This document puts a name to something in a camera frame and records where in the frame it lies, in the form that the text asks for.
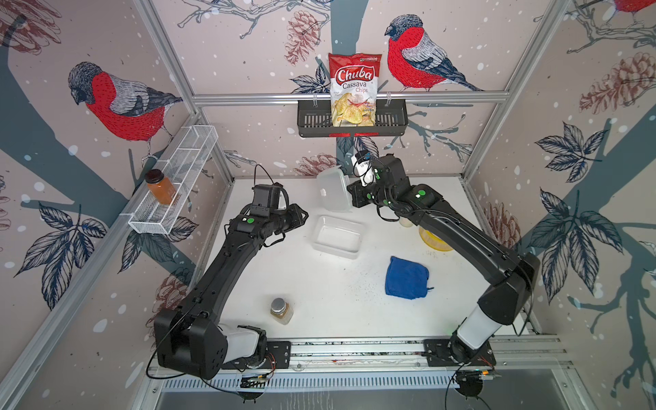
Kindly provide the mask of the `translucent lunch box lid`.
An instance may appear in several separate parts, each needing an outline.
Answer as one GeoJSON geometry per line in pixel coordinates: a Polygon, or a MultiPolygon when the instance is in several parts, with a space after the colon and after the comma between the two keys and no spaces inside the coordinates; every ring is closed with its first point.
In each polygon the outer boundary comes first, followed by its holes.
{"type": "Polygon", "coordinates": [[[352,202],[348,193],[349,179],[340,167],[332,167],[316,176],[321,206],[331,212],[345,213],[351,210],[352,202]]]}

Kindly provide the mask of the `translucent plastic lunch box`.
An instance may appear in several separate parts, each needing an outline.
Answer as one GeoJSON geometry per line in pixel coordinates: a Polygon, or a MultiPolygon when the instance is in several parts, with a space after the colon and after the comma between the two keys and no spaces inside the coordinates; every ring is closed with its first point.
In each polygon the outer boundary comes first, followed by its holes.
{"type": "Polygon", "coordinates": [[[314,227],[311,244],[317,251],[355,260],[366,232],[362,223],[321,215],[314,227]]]}

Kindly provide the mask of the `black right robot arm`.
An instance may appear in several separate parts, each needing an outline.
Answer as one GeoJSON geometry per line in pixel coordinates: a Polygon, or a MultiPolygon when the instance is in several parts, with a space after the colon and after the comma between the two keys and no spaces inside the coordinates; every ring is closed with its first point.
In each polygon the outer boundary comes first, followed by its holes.
{"type": "Polygon", "coordinates": [[[520,255],[499,244],[427,184],[412,184],[394,155],[375,158],[361,151],[351,161],[353,174],[359,178],[347,188],[355,207],[372,203],[377,208],[389,208],[397,218],[442,239],[488,282],[473,312],[449,340],[452,360],[471,363],[485,343],[502,326],[512,325],[532,299],[540,261],[531,253],[520,255]]]}

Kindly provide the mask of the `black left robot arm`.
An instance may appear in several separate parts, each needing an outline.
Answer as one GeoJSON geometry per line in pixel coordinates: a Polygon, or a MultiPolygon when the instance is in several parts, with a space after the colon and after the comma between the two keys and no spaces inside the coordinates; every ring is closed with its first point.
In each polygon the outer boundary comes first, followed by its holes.
{"type": "Polygon", "coordinates": [[[230,220],[218,255],[199,282],[173,309],[154,320],[155,357],[161,367],[210,380],[225,364],[260,365],[266,360],[267,333],[254,326],[220,323],[223,309],[249,262],[271,236],[305,225],[309,213],[292,203],[268,217],[240,214],[230,220]]]}

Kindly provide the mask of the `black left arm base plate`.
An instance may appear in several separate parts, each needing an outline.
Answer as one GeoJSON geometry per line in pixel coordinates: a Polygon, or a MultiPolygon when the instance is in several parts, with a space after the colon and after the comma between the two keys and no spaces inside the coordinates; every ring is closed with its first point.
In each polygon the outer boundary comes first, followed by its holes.
{"type": "Polygon", "coordinates": [[[232,362],[233,367],[240,372],[246,370],[288,369],[291,358],[290,341],[272,341],[266,343],[264,355],[255,354],[232,362]]]}

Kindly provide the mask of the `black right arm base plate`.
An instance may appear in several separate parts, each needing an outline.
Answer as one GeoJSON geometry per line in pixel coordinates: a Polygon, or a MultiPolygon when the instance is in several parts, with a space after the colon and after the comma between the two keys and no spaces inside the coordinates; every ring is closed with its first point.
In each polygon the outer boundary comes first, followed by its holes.
{"type": "Polygon", "coordinates": [[[495,367],[496,359],[490,342],[473,350],[456,338],[432,338],[423,340],[424,353],[428,367],[457,367],[460,365],[476,367],[495,367]]]}

